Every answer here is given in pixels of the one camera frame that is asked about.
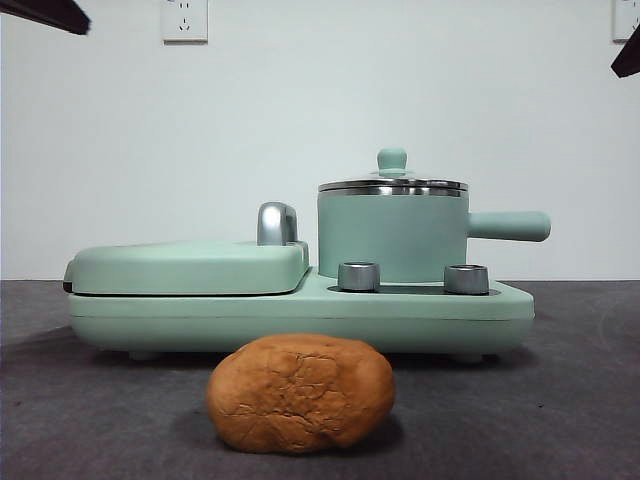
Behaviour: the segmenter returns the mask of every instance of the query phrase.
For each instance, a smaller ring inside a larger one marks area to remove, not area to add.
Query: cracked crust
[[[387,360],[370,345],[316,334],[262,337],[211,374],[218,434],[247,452],[305,453],[353,445],[393,406]]]

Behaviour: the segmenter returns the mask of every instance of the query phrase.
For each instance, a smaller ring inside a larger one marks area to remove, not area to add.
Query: electrical outlet
[[[208,24],[208,0],[162,0],[162,39],[165,43],[206,43]]]
[[[613,0],[613,41],[624,43],[640,28],[640,0]]]

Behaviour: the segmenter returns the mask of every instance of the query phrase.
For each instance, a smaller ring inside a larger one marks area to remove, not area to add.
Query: gray tabletop
[[[640,282],[512,282],[525,345],[483,364],[389,355],[397,398],[356,447],[308,456],[220,442],[221,354],[136,363],[82,344],[59,282],[2,283],[2,478],[640,479]]]

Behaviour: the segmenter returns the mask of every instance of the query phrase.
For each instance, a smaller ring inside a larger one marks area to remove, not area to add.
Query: appliance base
[[[493,281],[493,294],[483,296],[445,294],[441,283],[388,285],[383,293],[347,293],[335,284],[312,268],[282,295],[70,294],[71,326],[89,344],[140,360],[161,352],[231,352],[264,335],[295,332],[360,339],[381,352],[478,361],[521,345],[534,318],[531,295]]]

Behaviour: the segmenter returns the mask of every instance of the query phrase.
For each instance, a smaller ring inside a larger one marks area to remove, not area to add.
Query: appliance foot
[[[474,363],[482,363],[482,354],[464,354],[454,353],[449,355],[449,358],[457,363],[464,363],[472,365]]]
[[[155,360],[160,357],[158,352],[129,352],[129,358],[138,362],[145,362],[149,360]]]

